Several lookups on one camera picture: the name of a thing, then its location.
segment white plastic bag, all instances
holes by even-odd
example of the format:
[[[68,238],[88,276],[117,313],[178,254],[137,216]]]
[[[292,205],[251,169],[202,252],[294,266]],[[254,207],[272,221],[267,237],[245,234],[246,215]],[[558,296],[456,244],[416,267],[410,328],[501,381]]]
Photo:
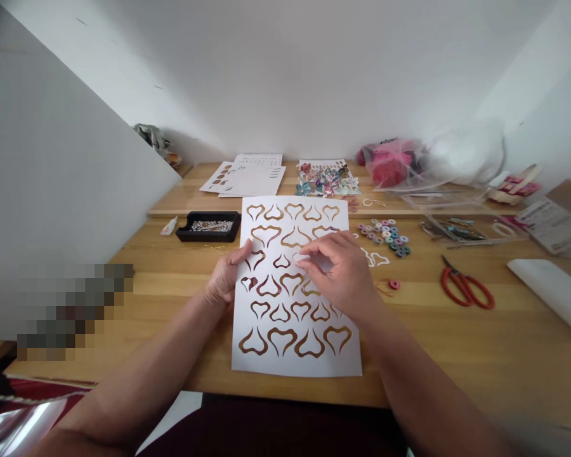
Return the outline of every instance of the white plastic bag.
[[[428,169],[455,184],[486,184],[503,162],[503,124],[491,119],[437,135],[427,143]]]

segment glue tube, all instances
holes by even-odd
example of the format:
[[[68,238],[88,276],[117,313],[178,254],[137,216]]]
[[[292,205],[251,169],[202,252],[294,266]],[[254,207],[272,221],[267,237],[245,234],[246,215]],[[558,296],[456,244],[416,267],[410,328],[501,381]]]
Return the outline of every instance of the glue tube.
[[[163,229],[161,230],[161,235],[163,236],[169,236],[173,233],[173,230],[176,228],[176,224],[178,223],[178,217],[175,216],[172,220],[169,221],[169,223],[163,227]]]

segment heart-shaped cutout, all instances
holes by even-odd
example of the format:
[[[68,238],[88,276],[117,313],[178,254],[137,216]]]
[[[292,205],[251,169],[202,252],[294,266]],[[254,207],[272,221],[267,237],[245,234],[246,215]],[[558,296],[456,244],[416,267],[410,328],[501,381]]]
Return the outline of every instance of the heart-shaped cutout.
[[[252,220],[258,220],[258,217],[264,213],[266,210],[264,205],[257,205],[257,206],[248,206],[246,209],[246,213],[252,218]]]
[[[309,260],[311,258],[310,255],[302,255],[300,252],[297,252],[292,256],[292,262],[300,262],[301,260]]]
[[[250,292],[254,287],[256,287],[258,280],[255,277],[243,277],[241,278],[241,284],[245,287],[245,289]]]
[[[298,335],[296,334],[296,332],[293,329],[280,330],[280,329],[275,327],[275,328],[271,328],[271,330],[268,331],[268,333],[266,334],[266,337],[268,338],[268,341],[270,341],[270,343],[275,348],[275,351],[277,352],[277,357],[279,357],[279,349],[277,349],[277,346],[276,346],[275,342],[273,341],[273,336],[275,335],[275,333],[277,333],[281,336],[289,335],[291,337],[290,341],[287,342],[287,344],[284,346],[283,351],[281,352],[281,356],[283,357],[286,354],[287,349],[296,342],[296,340],[298,339]]]
[[[345,332],[346,336],[343,342],[341,343],[340,347],[338,348],[338,354],[341,353],[347,342],[351,339],[351,329],[347,326],[343,326],[340,328],[334,328],[332,326],[329,326],[326,330],[324,330],[324,341],[328,344],[328,346],[330,346],[332,352],[334,352],[334,355],[336,355],[336,350],[334,349],[334,346],[332,346],[332,343],[328,339],[328,335],[330,333],[342,333],[342,332]]]
[[[305,207],[301,203],[297,205],[293,203],[288,203],[284,209],[287,215],[290,216],[292,220],[295,220],[300,215],[300,213],[302,213],[305,210]]]
[[[315,221],[315,222],[319,222],[322,219],[322,214],[317,211],[317,208],[315,207],[315,205],[312,205],[306,213],[303,213],[303,219],[306,221]]]
[[[279,310],[283,311],[282,317],[277,316],[277,312],[279,312]],[[290,311],[286,309],[283,303],[277,305],[277,307],[275,307],[275,309],[271,312],[271,314],[268,315],[268,318],[271,319],[271,321],[273,322],[277,321],[287,322],[290,320],[291,317],[292,315],[290,314]]]
[[[306,357],[307,355],[312,355],[314,358],[318,359],[319,357],[322,356],[322,354],[325,351],[325,346],[324,343],[322,342],[322,340],[320,340],[319,338],[317,338],[317,333],[315,333],[315,330],[313,330],[313,336],[315,337],[315,341],[317,343],[319,343],[319,350],[317,352],[313,352],[312,350],[308,350],[306,352],[300,352],[301,347],[303,346],[303,344],[306,343],[307,339],[309,338],[309,330],[306,331],[305,336],[302,338],[302,340],[300,340],[299,342],[296,343],[296,346],[294,346],[294,352],[296,352],[296,355],[300,358],[302,357]]]
[[[315,227],[313,230],[311,230],[311,233],[315,238],[321,238],[322,236],[327,235],[328,233],[334,233],[334,232],[340,232],[340,230],[336,227],[332,226],[324,227],[323,225]]]
[[[276,292],[270,292],[268,290],[262,290],[261,289],[263,287],[265,287],[265,285],[268,282],[268,276],[266,275],[266,279],[258,286],[258,289],[256,289],[256,292],[258,293],[258,295],[260,296],[265,296],[265,295],[270,295],[271,297],[276,297],[279,294],[281,294],[281,286],[279,284],[277,284],[277,281],[275,280],[275,278],[273,277],[273,275],[271,275],[271,279],[273,280],[273,285],[277,288]]]
[[[295,230],[292,230],[286,236],[281,238],[281,245],[287,248],[295,248],[296,246],[302,248],[311,241],[312,241],[311,237],[307,234],[302,233],[300,231],[300,227],[297,227]]]
[[[287,288],[287,286],[286,286],[286,284],[285,284],[285,280],[286,280],[286,279],[296,279],[297,284],[296,284],[296,287],[294,287],[294,288],[292,289],[292,293],[290,293],[289,289]],[[285,274],[279,279],[279,284],[281,284],[281,285],[284,287],[285,291],[287,292],[287,294],[288,294],[289,296],[294,296],[294,293],[296,292],[296,290],[297,290],[300,286],[302,286],[304,282],[305,282],[305,277],[304,277],[303,275],[301,275],[300,273],[297,273],[297,274],[295,274],[295,275],[291,275],[291,274],[289,274],[289,273],[285,273]]]
[[[254,309],[254,307],[256,308],[264,308],[266,307],[266,309],[262,312],[262,314],[260,316],[258,316],[257,311]],[[263,302],[260,303],[259,301],[253,301],[252,304],[249,306],[249,308],[252,310],[252,313],[256,314],[256,317],[258,318],[258,320],[262,319],[264,317],[264,315],[266,313],[268,313],[268,311],[271,309],[271,305],[268,304],[268,302]]]
[[[303,312],[301,315],[299,315],[296,310],[294,309],[294,307],[298,308],[306,308],[306,311]],[[308,301],[304,301],[303,303],[299,303],[298,301],[295,301],[294,303],[292,303],[292,306],[290,306],[290,309],[292,310],[292,313],[296,316],[296,318],[298,319],[299,322],[302,322],[302,320],[305,318],[305,316],[311,311],[311,303],[309,303]]]
[[[324,206],[324,208],[322,209],[322,213],[324,214],[324,216],[326,216],[328,219],[330,219],[330,222],[332,222],[334,220],[335,217],[338,216],[338,214],[340,214],[341,209],[338,206]]]
[[[256,333],[258,334],[260,340],[262,341],[262,349],[256,349],[254,347],[251,347],[251,348],[245,347],[245,344],[252,337],[253,333],[254,333],[254,328],[252,327],[252,330],[249,331],[247,336],[245,336],[241,341],[239,341],[239,350],[241,352],[243,352],[243,354],[247,354],[248,352],[255,352],[258,355],[263,355],[266,351],[268,351],[268,344],[266,343],[266,340],[262,337],[262,335],[258,331],[258,327],[256,327]]]
[[[341,315],[338,315],[338,314],[337,314],[336,309],[334,308],[334,306],[332,306],[331,303],[330,303],[330,309],[332,310],[332,312],[334,313],[334,316],[335,316],[337,319],[340,319],[340,318],[343,316],[343,313],[342,313],[342,312],[341,312]]]
[[[260,234],[260,232],[263,234],[262,238],[258,237],[256,234]],[[268,245],[271,244],[271,241],[273,241],[275,238],[277,238],[279,235],[281,235],[281,228],[280,227],[274,227],[273,225],[269,225],[268,227],[254,227],[252,228],[252,230],[250,230],[249,232],[252,235],[252,238],[256,238],[258,241],[260,241],[262,243],[262,247],[265,247],[265,240],[271,233],[274,233],[275,235],[273,235],[271,238],[268,238],[268,241],[266,242],[266,247],[268,248]]]
[[[325,307],[324,303],[321,303],[321,311],[320,311],[320,304],[317,304],[317,308],[315,308],[313,310],[313,312],[311,313],[311,320],[313,322],[319,322],[319,321],[324,321],[327,322],[330,319],[330,312],[328,311],[328,308]],[[325,311],[325,315],[321,316],[319,315],[318,311],[320,311],[321,314],[324,313]]]
[[[310,279],[308,279],[307,282],[303,284],[303,289],[302,289],[303,294],[305,296],[321,295],[322,294],[319,290],[316,290],[314,288],[315,288],[315,285],[311,282]]]
[[[290,262],[283,254],[279,254],[279,257],[277,257],[273,262],[273,266],[275,268],[288,268],[290,265],[292,265],[292,262]]]
[[[383,257],[379,253],[371,253],[370,257],[372,258],[375,267],[380,267],[381,265],[389,265],[389,259],[387,257]],[[382,262],[377,263],[375,257],[381,259]]]
[[[276,209],[275,214],[269,216],[269,214],[271,213],[271,211],[273,211],[273,209]],[[281,209],[279,209],[277,205],[272,205],[271,208],[269,208],[269,210],[265,213],[263,218],[265,218],[265,220],[271,220],[271,219],[281,220],[284,218],[284,212]]]
[[[256,267],[260,262],[262,262],[266,258],[266,254],[264,251],[252,251],[248,258],[246,258],[246,264],[250,271],[256,270]]]
[[[366,251],[364,248],[360,248],[362,251],[364,251],[364,253],[366,253],[366,260],[368,261],[368,266],[370,268],[374,268],[374,259],[372,258],[372,256],[370,255],[370,253],[368,251]]]

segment clear plastic container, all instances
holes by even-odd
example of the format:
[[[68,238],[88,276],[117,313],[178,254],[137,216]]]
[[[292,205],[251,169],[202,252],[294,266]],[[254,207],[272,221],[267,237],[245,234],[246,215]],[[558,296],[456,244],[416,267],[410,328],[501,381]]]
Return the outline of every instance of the clear plastic container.
[[[463,246],[528,239],[528,234],[478,202],[426,206],[423,214],[447,237]]]

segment red scissors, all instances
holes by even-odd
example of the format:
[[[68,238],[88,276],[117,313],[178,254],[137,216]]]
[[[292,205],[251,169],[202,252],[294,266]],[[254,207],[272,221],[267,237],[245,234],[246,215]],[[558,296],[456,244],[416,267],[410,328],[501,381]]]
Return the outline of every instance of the red scissors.
[[[448,260],[446,260],[446,257],[442,256],[442,260],[444,260],[444,263],[446,263],[446,268],[444,268],[444,271],[442,272],[442,278],[440,282],[442,283],[442,288],[446,292],[446,295],[448,295],[455,303],[465,307],[472,306],[474,303],[476,303],[480,308],[484,309],[493,309],[495,307],[495,299],[484,284],[482,284],[477,279],[472,278],[472,276],[467,276],[461,273],[458,269],[453,267]],[[452,279],[452,282],[455,283],[457,289],[459,289],[463,294],[465,301],[458,298],[449,289],[449,278]],[[482,291],[487,299],[486,303],[483,303],[480,301],[480,299],[478,299],[476,294],[474,294],[473,290],[471,289],[470,283],[474,284]]]

